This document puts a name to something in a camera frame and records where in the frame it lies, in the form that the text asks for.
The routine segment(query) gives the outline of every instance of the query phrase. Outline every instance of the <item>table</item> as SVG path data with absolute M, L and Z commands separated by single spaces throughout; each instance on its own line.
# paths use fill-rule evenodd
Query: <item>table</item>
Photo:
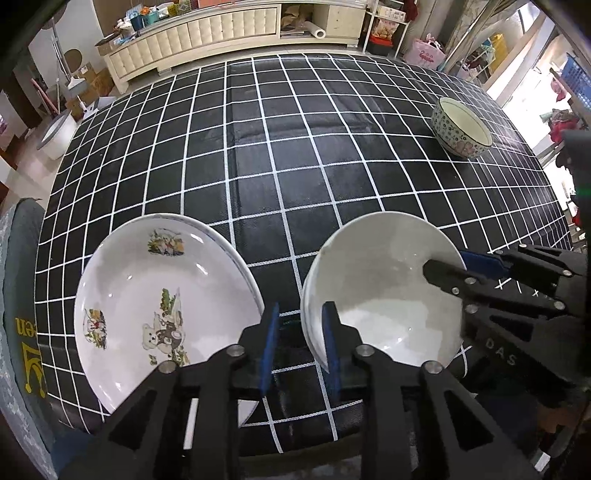
M 490 127 L 494 145 L 450 158 L 429 127 L 449 96 Z M 48 397 L 90 432 L 107 416 L 76 352 L 73 306 L 85 264 L 119 225 L 181 213 L 224 235 L 282 326 L 272 391 L 241 429 L 241 454 L 296 450 L 357 432 L 359 402 L 332 404 L 299 324 L 316 252 L 360 215 L 426 218 L 458 248 L 520 242 L 570 249 L 538 160 L 479 87 L 385 58 L 286 54 L 219 63 L 123 97 L 81 124 L 57 174 L 35 285 Z M 506 280 L 499 287 L 533 291 Z M 461 377 L 475 349 L 450 368 Z

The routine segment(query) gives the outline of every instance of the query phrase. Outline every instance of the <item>ceramic bowl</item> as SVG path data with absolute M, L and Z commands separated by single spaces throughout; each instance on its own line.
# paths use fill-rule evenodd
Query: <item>ceramic bowl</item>
M 260 321 L 263 301 L 244 260 L 207 225 L 153 214 L 114 230 L 88 262 L 74 333 L 88 382 L 109 412 L 165 360 L 207 360 Z M 240 401 L 239 421 L 256 402 Z
M 341 322 L 393 360 L 447 366 L 462 344 L 462 301 L 427 283 L 430 258 L 465 268 L 444 233 L 407 213 L 370 213 L 335 232 L 314 259 L 301 298 L 304 337 L 318 363 L 328 370 L 322 305 L 334 301 Z
M 472 110 L 453 98 L 439 99 L 431 124 L 441 146 L 453 155 L 476 158 L 492 146 L 491 131 Z

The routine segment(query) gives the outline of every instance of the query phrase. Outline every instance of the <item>patterned bowl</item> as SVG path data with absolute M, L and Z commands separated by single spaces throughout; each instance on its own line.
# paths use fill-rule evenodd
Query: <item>patterned bowl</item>
M 453 155 L 476 158 L 492 146 L 491 132 L 482 120 L 453 98 L 439 99 L 431 124 L 441 146 Z
M 262 311 L 252 274 L 222 235 L 155 213 L 114 230 L 88 262 L 74 303 L 76 348 L 92 390 L 113 412 L 160 362 L 203 362 L 236 343 Z M 255 406 L 239 401 L 241 423 Z

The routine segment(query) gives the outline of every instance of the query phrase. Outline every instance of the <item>blue gripper pad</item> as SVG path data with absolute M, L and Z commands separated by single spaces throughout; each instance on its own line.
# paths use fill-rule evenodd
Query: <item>blue gripper pad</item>
M 325 379 L 326 387 L 329 395 L 338 398 L 340 393 L 340 360 L 336 350 L 335 336 L 330 328 L 330 313 L 325 305 L 322 306 L 322 334 L 329 365 L 328 375 Z
M 275 303 L 273 313 L 271 314 L 271 321 L 269 323 L 269 330 L 267 331 L 267 341 L 261 358 L 261 384 L 259 389 L 263 395 L 267 394 L 271 386 L 271 371 L 273 370 L 273 356 L 275 355 L 275 347 L 277 346 L 277 336 L 279 333 L 279 304 Z
M 488 254 L 476 254 L 461 250 L 460 255 L 466 264 L 466 269 L 479 273 L 492 280 L 501 280 L 509 277 L 509 269 L 499 257 Z

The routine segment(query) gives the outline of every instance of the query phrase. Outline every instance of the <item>yellow logo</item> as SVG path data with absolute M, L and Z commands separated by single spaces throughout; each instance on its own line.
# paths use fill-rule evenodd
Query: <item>yellow logo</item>
M 15 318 L 17 321 L 17 332 L 19 335 L 26 337 L 34 337 L 36 334 L 34 325 L 28 320 Z M 37 381 L 39 382 L 39 395 L 41 398 L 45 398 L 45 392 L 43 391 L 43 366 L 41 364 L 41 352 L 28 346 L 25 342 L 21 342 L 22 345 L 22 358 L 25 362 L 25 374 L 27 375 L 27 383 L 25 384 L 25 390 L 31 393 L 31 370 L 35 373 Z

